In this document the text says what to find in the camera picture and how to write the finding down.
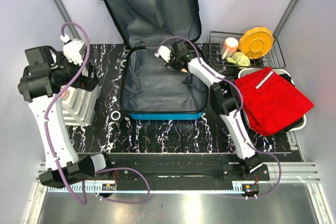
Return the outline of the blue cartoon fish suitcase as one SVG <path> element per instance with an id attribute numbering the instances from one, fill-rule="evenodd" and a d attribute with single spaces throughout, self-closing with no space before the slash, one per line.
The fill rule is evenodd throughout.
<path id="1" fill-rule="evenodd" d="M 129 48 L 120 88 L 120 112 L 135 120 L 197 120 L 207 87 L 196 76 L 155 57 L 161 43 L 180 37 L 192 48 L 202 33 L 198 0 L 101 0 Z"/>

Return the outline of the red garment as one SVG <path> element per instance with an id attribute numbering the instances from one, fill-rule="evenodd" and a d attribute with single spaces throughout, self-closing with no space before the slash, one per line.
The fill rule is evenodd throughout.
<path id="1" fill-rule="evenodd" d="M 301 119 L 314 104 L 270 67 L 236 80 L 252 130 L 270 136 Z"/>

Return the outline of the black garment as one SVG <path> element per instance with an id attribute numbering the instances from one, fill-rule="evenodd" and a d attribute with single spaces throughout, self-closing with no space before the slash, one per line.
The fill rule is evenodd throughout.
<path id="1" fill-rule="evenodd" d="M 285 79 L 287 82 L 289 82 L 292 86 L 295 86 L 292 77 L 288 75 L 287 73 L 282 73 L 280 76 Z M 281 132 L 291 132 L 291 131 L 297 131 L 302 129 L 307 123 L 306 115 L 303 115 L 302 118 L 298 119 L 294 123 L 288 125 L 286 128 L 282 129 Z"/>

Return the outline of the pink round cosmetic item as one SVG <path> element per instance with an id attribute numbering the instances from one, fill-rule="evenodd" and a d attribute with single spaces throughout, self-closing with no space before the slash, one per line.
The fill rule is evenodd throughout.
<path id="1" fill-rule="evenodd" d="M 66 100 L 66 99 L 68 99 L 68 97 L 69 97 L 69 91 L 68 91 L 68 90 L 65 90 L 65 91 L 62 93 L 61 98 L 62 98 L 62 100 Z"/>

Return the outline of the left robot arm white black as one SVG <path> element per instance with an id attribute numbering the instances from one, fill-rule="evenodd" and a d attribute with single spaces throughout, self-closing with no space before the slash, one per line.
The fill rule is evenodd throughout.
<path id="1" fill-rule="evenodd" d="M 39 175 L 42 185 L 64 188 L 99 176 L 113 175 L 105 154 L 79 157 L 74 150 L 64 116 L 69 114 L 80 126 L 89 126 L 99 93 L 99 80 L 93 64 L 81 58 L 86 45 L 73 40 L 63 51 L 51 46 L 25 50 L 28 66 L 18 84 L 28 103 L 43 141 L 46 170 Z"/>

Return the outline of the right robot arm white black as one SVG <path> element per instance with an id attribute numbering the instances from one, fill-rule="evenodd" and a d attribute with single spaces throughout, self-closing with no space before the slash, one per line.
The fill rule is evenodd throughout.
<path id="1" fill-rule="evenodd" d="M 188 49 L 183 40 L 173 43 L 172 49 L 161 44 L 155 56 L 161 57 L 167 67 L 195 75 L 209 88 L 211 108 L 224 121 L 236 147 L 239 176 L 244 180 L 256 176 L 263 164 L 245 129 L 240 114 L 243 97 L 234 79 L 217 73 L 200 57 L 197 49 Z"/>

